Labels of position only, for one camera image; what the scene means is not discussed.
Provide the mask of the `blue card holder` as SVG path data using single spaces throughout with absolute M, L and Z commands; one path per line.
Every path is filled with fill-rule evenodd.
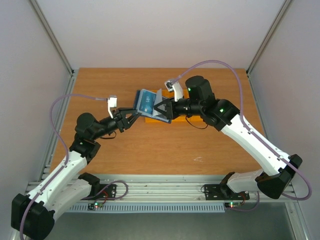
M 133 108 L 141 114 L 142 117 L 154 119 L 164 123 L 171 123 L 171 120 L 167 119 L 165 115 L 154 109 L 154 106 L 163 100 L 167 99 L 162 95 L 162 89 L 160 88 L 156 92 L 141 89 L 136 91 Z

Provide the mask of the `blue credit card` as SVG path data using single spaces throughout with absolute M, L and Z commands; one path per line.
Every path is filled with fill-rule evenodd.
M 143 116 L 152 117 L 156 96 L 157 94 L 155 92 L 146 89 L 141 89 L 136 105 L 137 111 L 141 113 Z

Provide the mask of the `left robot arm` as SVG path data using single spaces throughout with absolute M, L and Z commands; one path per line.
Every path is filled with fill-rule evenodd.
M 133 108 L 119 108 L 112 116 L 96 120 L 83 113 L 76 120 L 74 141 L 60 164 L 28 194 L 17 194 L 11 203 L 11 227 L 20 239 L 44 240 L 56 221 L 76 202 L 96 199 L 101 193 L 99 179 L 84 173 L 68 186 L 73 177 L 96 156 L 101 145 L 97 139 L 116 130 L 129 129 L 140 117 Z

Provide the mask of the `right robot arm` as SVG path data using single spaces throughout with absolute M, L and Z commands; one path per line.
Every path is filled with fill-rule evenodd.
M 217 99 L 211 85 L 203 76 L 186 80 L 188 98 L 180 84 L 166 82 L 174 97 L 165 98 L 156 93 L 154 110 L 168 120 L 180 116 L 199 116 L 209 126 L 237 142 L 261 166 L 246 173 L 230 172 L 220 182 L 225 198 L 232 198 L 245 191 L 260 191 L 271 199 L 279 199 L 295 176 L 302 159 L 297 154 L 288 155 L 270 143 L 240 115 L 240 110 L 226 99 Z

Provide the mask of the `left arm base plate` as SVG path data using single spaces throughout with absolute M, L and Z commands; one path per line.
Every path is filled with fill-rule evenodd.
M 91 187 L 88 196 L 82 198 L 82 200 L 98 200 L 98 199 L 113 199 L 116 197 L 117 185 L 116 184 L 99 184 Z

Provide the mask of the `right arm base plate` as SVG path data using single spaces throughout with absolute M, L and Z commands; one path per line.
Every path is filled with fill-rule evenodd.
M 204 194 L 206 201 L 243 201 L 249 200 L 250 195 L 244 191 L 234 193 L 231 190 L 223 190 L 220 184 L 204 184 L 200 191 Z

